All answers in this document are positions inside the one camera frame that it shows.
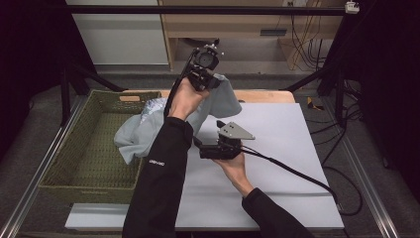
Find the black sleeve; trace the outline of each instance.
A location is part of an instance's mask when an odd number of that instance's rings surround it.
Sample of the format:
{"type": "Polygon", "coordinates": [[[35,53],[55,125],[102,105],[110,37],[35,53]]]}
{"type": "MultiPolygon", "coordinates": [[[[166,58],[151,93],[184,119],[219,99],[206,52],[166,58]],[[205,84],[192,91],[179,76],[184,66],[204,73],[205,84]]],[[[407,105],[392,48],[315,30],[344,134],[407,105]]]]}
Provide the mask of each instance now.
{"type": "Polygon", "coordinates": [[[314,237],[296,218],[278,206],[259,188],[242,200],[242,206],[259,225],[264,238],[314,237]]]}
{"type": "Polygon", "coordinates": [[[175,237],[174,226],[185,180],[192,128],[166,117],[134,191],[123,237],[175,237]]]}

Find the light blue cloth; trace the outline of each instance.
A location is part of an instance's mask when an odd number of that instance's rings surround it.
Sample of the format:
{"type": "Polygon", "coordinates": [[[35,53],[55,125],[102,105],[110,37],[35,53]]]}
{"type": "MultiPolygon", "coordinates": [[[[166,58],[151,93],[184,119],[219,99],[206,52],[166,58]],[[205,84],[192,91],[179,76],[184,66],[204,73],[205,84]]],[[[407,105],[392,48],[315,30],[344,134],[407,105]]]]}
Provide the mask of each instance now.
{"type": "MultiPolygon", "coordinates": [[[[224,118],[237,115],[242,110],[229,79],[217,73],[214,76],[222,80],[219,87],[213,88],[197,110],[186,119],[191,124],[194,135],[197,135],[208,115],[224,118]]],[[[148,101],[142,114],[129,118],[115,134],[114,144],[119,147],[127,165],[133,158],[146,157],[149,154],[163,125],[165,102],[165,98],[148,101]]]]}

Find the gripper camera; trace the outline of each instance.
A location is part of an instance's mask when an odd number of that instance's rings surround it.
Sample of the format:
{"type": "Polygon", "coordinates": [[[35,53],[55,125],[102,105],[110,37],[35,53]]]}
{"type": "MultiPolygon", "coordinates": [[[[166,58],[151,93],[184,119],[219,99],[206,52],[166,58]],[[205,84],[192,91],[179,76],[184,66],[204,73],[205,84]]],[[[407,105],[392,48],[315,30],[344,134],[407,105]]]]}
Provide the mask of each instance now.
{"type": "Polygon", "coordinates": [[[203,49],[194,49],[181,73],[181,78],[187,77],[197,91],[216,88],[220,80],[208,70],[214,70],[219,64],[216,47],[206,45],[203,49]]]}
{"type": "Polygon", "coordinates": [[[235,122],[228,124],[217,121],[219,139],[217,145],[203,145],[193,137],[194,145],[200,150],[201,159],[232,160],[242,152],[241,140],[254,140],[256,137],[237,125],[235,122]]]}

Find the white wall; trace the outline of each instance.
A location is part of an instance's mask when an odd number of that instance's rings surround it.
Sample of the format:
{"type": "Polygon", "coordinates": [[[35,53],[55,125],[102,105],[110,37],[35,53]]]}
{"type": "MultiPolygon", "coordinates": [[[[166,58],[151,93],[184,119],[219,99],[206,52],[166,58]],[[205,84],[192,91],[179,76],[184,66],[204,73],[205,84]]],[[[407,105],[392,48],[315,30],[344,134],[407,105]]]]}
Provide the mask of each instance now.
{"type": "MultiPolygon", "coordinates": [[[[157,0],[66,0],[68,5],[157,5],[157,0]]],[[[159,15],[73,14],[95,64],[168,64],[159,15]]]]}

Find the wicker basket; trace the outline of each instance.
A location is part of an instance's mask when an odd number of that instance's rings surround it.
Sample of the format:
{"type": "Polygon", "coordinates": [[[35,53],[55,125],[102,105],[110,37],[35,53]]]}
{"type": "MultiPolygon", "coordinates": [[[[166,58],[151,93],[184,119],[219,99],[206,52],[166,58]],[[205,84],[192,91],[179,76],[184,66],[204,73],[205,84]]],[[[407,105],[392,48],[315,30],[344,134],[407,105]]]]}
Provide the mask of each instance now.
{"type": "Polygon", "coordinates": [[[157,97],[159,92],[93,90],[39,188],[71,203],[130,203],[143,160],[127,166],[114,136],[146,101],[157,97]],[[130,100],[121,100],[124,96],[130,100]]]}

